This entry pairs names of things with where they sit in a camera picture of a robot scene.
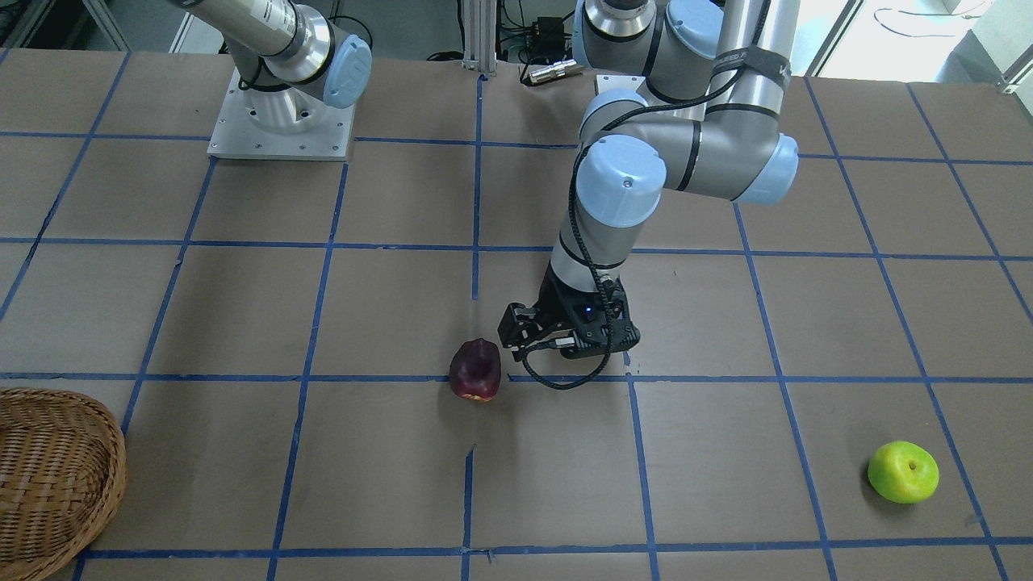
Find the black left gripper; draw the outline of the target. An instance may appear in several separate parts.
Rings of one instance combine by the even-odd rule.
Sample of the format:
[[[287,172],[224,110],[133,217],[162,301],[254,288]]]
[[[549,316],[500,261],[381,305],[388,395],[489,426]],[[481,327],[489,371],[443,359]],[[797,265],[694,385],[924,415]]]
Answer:
[[[576,290],[547,267],[537,307],[523,303],[507,305],[497,328],[501,345],[505,349],[523,349],[554,333],[568,331],[573,343],[560,349],[566,359],[604,354],[609,337],[611,353],[632,349],[641,340],[641,331],[630,319],[623,283],[605,281],[604,288],[611,290],[609,320],[605,319],[604,295],[597,290]]]

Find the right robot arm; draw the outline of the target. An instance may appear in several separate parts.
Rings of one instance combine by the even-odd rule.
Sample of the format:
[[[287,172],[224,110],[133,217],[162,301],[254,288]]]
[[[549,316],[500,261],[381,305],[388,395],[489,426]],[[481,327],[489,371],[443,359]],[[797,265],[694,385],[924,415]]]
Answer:
[[[180,10],[218,30],[225,43],[256,55],[262,71],[328,108],[358,102],[372,73],[372,51],[357,34],[340,29],[309,5],[294,1],[174,1]]]

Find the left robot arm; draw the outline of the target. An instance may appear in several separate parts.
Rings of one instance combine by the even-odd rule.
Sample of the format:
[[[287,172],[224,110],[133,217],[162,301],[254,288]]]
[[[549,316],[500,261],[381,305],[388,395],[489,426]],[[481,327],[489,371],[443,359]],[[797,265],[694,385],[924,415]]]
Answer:
[[[580,1],[575,61],[641,85],[601,90],[584,111],[539,296],[510,304],[499,324],[516,361],[638,343],[620,272],[665,190],[747,203],[787,194],[799,147],[779,122],[799,11],[797,1]]]

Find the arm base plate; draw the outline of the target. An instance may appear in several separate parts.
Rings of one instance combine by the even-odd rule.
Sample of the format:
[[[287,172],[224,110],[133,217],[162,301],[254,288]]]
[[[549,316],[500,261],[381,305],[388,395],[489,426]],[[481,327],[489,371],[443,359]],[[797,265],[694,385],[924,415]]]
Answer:
[[[295,88],[242,90],[239,80],[233,71],[207,154],[233,161],[347,161],[356,106],[328,108]]]

